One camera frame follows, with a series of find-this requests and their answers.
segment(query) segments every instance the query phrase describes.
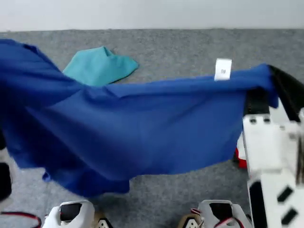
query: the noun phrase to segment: red wire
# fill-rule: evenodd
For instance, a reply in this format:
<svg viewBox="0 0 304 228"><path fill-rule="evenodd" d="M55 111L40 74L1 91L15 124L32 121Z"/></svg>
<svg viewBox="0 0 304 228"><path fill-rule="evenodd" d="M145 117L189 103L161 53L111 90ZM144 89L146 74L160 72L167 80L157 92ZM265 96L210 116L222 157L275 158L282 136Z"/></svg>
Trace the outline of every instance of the red wire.
<svg viewBox="0 0 304 228"><path fill-rule="evenodd" d="M245 228L244 225L243 225L243 223L242 223L239 219L237 219L236 217L230 217L230 218L224 219L224 220L218 222L218 223L214 226L214 228L216 228L216 227L222 225L223 223L227 222L229 219L234 219L235 221L237 221L237 223L238 223L238 225L239 225L240 228Z"/></svg>
<svg viewBox="0 0 304 228"><path fill-rule="evenodd" d="M26 212L22 212L22 211L4 211L4 212L0 212L0 215L13 215L13 216L21 216L21 217L26 217L26 218L30 218L30 219L35 219L37 220L38 224L36 226L34 226L33 228L41 228L41 218L39 218L36 215L30 214L30 213L26 213Z"/></svg>

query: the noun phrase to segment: clothing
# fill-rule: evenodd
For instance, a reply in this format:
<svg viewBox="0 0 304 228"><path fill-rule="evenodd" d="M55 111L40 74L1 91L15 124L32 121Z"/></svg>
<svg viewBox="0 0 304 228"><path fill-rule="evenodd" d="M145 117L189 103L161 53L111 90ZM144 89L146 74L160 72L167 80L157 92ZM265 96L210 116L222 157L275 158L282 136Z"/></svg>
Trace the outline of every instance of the clothing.
<svg viewBox="0 0 304 228"><path fill-rule="evenodd" d="M127 192L143 174L177 174L233 157L246 91L262 87L277 107L267 65L146 84L87 86L36 47L0 41L0 117L21 168L91 197Z"/></svg>
<svg viewBox="0 0 304 228"><path fill-rule="evenodd" d="M78 51L63 73L88 86L104 86L127 77L138 68L128 56L114 55L106 47Z"/></svg>

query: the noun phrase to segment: white wall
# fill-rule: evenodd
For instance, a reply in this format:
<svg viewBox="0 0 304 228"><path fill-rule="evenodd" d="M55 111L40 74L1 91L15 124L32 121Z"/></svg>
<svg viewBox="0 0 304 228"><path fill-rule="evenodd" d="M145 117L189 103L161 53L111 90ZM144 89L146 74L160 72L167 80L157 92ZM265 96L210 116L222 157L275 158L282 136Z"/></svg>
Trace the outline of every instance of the white wall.
<svg viewBox="0 0 304 228"><path fill-rule="evenodd" d="M0 0L0 31L304 28L304 0Z"/></svg>

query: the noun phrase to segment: red component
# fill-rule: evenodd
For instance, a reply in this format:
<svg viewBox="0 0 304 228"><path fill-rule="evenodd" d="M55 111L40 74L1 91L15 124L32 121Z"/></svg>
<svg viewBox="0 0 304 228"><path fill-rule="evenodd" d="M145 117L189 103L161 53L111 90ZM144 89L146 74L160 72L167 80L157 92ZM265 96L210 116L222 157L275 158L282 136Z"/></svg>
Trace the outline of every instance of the red component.
<svg viewBox="0 0 304 228"><path fill-rule="evenodd" d="M239 159L238 157L238 149L236 148L236 157L238 159L238 166L242 169L247 169L247 163L246 160Z"/></svg>

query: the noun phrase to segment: white plastic part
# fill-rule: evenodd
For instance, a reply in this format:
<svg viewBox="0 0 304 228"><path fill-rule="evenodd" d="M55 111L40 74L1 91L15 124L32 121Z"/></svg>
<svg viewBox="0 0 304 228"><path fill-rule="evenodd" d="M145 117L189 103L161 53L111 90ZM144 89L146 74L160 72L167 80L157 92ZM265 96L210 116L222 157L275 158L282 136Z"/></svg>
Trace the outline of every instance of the white plastic part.
<svg viewBox="0 0 304 228"><path fill-rule="evenodd" d="M267 228L303 228L304 188L296 185L295 180L298 141L303 135L303 127L296 122L275 124L265 119L270 116L258 114L243 118L252 214L253 210L258 210L261 215L264 210ZM250 191L257 183L260 183L258 190ZM257 202L255 197L258 195L263 199L259 200L258 208L254 208L253 202Z"/></svg>
<svg viewBox="0 0 304 228"><path fill-rule="evenodd" d="M296 172L297 135L296 122L278 125L265 122L269 115L246 115L243 119L243 140L249 176L265 170L280 172L288 168Z"/></svg>
<svg viewBox="0 0 304 228"><path fill-rule="evenodd" d="M66 204L81 203L79 214L69 223L63 224L60 221L60 206ZM94 221L95 209L89 201L64 202L58 207L53 207L45 220L43 228L91 228Z"/></svg>
<svg viewBox="0 0 304 228"><path fill-rule="evenodd" d="M204 217L204 228L214 228L220 220L213 214L210 207L211 203L226 203L231 206L232 216L240 220L244 228L252 228L251 223L238 204L233 204L229 200L204 200L199 204L198 209L201 211L201 216ZM238 223L233 220L232 222L221 225L219 228L239 228Z"/></svg>

